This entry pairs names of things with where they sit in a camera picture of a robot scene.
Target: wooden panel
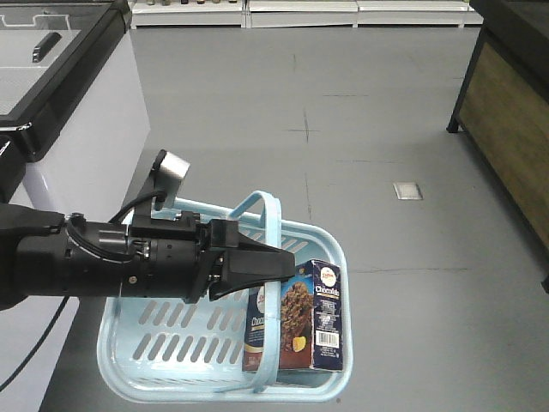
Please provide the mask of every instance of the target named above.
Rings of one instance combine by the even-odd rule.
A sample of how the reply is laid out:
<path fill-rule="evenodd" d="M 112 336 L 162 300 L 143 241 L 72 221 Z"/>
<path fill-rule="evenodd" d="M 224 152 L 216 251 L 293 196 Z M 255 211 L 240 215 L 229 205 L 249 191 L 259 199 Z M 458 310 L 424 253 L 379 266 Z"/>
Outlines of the wooden panel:
<path fill-rule="evenodd" d="M 549 104 L 486 43 L 459 118 L 549 248 Z"/>

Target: robotic arm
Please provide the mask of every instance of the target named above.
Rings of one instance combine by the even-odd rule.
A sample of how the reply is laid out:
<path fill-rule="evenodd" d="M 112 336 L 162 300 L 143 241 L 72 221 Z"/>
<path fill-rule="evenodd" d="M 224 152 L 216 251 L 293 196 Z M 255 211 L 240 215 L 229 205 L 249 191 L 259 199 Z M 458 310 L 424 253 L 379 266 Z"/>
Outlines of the robotic arm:
<path fill-rule="evenodd" d="M 173 201 L 188 164 L 161 150 L 139 193 L 109 222 L 0 204 L 0 310 L 29 295 L 178 297 L 195 303 L 286 280 L 294 257 L 238 232 L 238 222 L 181 211 Z M 134 210 L 130 224 L 122 218 Z"/>

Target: cereal box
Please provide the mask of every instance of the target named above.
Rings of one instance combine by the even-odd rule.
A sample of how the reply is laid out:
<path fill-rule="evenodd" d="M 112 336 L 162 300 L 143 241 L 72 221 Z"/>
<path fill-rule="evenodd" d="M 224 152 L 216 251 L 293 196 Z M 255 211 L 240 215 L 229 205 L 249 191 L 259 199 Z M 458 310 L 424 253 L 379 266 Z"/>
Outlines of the cereal box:
<path fill-rule="evenodd" d="M 343 368 L 340 268 L 321 260 L 297 266 L 281 288 L 280 369 Z M 243 370 L 259 365 L 264 333 L 263 288 L 250 290 Z"/>

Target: store shelf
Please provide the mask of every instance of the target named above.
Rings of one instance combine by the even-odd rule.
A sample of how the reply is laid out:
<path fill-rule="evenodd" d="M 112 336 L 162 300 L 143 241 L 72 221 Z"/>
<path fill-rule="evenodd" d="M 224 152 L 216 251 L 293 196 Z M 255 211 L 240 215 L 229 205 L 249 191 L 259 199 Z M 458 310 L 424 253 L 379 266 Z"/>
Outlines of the store shelf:
<path fill-rule="evenodd" d="M 140 26 L 307 27 L 358 25 L 465 25 L 482 18 L 462 0 L 221 0 L 198 4 L 130 2 L 132 28 Z"/>
<path fill-rule="evenodd" d="M 132 7 L 132 28 L 140 26 L 241 26 L 245 27 L 243 2 L 229 3 L 221 0 L 212 3 L 198 4 L 190 0 L 189 4 L 173 2 L 169 6 L 155 5 L 137 1 Z"/>
<path fill-rule="evenodd" d="M 484 19 L 471 6 L 468 6 L 468 12 L 465 14 L 465 24 L 480 25 Z"/>
<path fill-rule="evenodd" d="M 469 5 L 461 0 L 358 0 L 357 4 L 359 25 L 414 24 L 461 27 L 466 24 L 469 11 Z"/>
<path fill-rule="evenodd" d="M 248 27 L 354 26 L 354 0 L 250 0 Z"/>

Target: gray floor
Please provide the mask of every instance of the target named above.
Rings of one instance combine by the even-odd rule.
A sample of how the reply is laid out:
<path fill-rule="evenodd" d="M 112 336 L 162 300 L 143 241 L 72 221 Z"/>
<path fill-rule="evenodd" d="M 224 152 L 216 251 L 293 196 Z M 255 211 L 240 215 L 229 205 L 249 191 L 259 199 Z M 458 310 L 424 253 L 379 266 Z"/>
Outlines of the gray floor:
<path fill-rule="evenodd" d="M 463 135 L 444 131 L 478 29 L 140 29 L 158 148 L 191 163 L 182 196 L 234 205 L 264 189 L 347 254 L 354 372 L 303 411 L 549 410 L 547 265 Z M 422 202 L 395 198 L 418 182 Z M 82 302 L 43 411 L 265 411 L 140 405 L 94 364 L 100 302 Z"/>

